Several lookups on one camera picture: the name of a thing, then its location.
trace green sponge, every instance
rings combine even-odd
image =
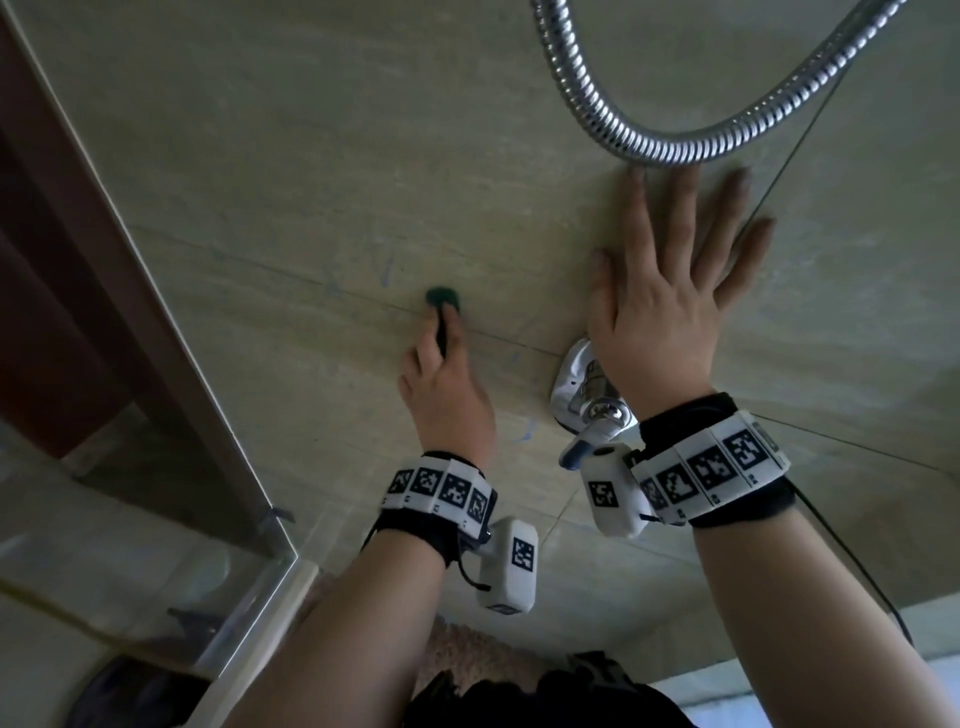
[[[440,318],[440,326],[437,328],[437,346],[440,347],[440,354],[446,357],[446,324],[441,309],[444,303],[449,303],[460,313],[460,297],[452,288],[435,286],[426,292],[426,302],[437,309],[437,316]]]

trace person's left hand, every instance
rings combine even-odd
[[[400,360],[396,386],[413,415],[424,451],[445,450],[485,470],[496,444],[493,407],[470,371],[457,309],[444,303],[443,315],[446,358],[437,346],[437,309],[430,306],[417,344]]]

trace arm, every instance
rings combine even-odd
[[[695,167],[678,172],[658,247],[635,170],[622,295],[611,258],[596,256],[590,339],[641,422],[715,391],[723,315],[749,288],[773,231],[769,220],[746,230],[724,275],[747,178],[728,179],[695,256],[697,186]],[[927,665],[795,508],[694,533],[720,616],[775,725],[960,725]]]
[[[403,355],[397,386],[424,450],[486,468],[493,411],[470,374],[463,327],[444,307],[447,355],[430,309]],[[444,559],[402,531],[377,533],[297,633],[256,678],[227,728],[398,726],[410,701],[444,583]]]

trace finger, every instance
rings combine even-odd
[[[403,403],[409,405],[410,399],[414,396],[414,390],[406,376],[400,375],[396,378],[396,389],[399,391]]]
[[[415,347],[410,347],[400,358],[400,375],[407,380],[411,388],[414,382],[420,380],[420,362]]]
[[[593,251],[590,258],[593,275],[590,279],[590,303],[587,330],[591,339],[613,329],[616,320],[616,282],[613,261],[607,251]]]
[[[420,328],[420,336],[417,337],[417,359],[423,376],[433,376],[444,365],[444,355],[440,353],[440,346],[437,344],[439,328],[440,316],[437,309],[428,306]]]
[[[446,326],[446,358],[447,360],[467,360],[467,335],[464,323],[455,306],[450,303],[443,305],[444,324]]]
[[[704,240],[703,250],[693,264],[690,277],[697,290],[713,290],[723,275],[730,259],[733,240],[736,238],[736,229],[743,220],[749,199],[750,170],[738,169],[724,181],[716,217]]]
[[[697,189],[700,165],[681,167],[671,183],[670,216],[667,220],[666,245],[660,256],[663,277],[676,285],[690,280],[690,258],[697,232]]]
[[[767,218],[757,221],[747,230],[740,245],[740,255],[727,277],[713,292],[713,299],[720,311],[728,310],[750,290],[763,257],[770,249],[770,241],[773,239],[776,226],[775,220]]]
[[[627,290],[644,279],[659,276],[654,231],[647,209],[643,168],[632,167],[628,176],[627,209],[623,220],[623,256],[627,269]]]

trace metal flexible hose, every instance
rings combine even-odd
[[[613,155],[676,166],[729,154],[799,109],[876,35],[907,0],[860,0],[836,29],[778,86],[729,119],[692,132],[656,132],[630,120],[590,73],[567,0],[532,0],[543,52],[580,126]]]

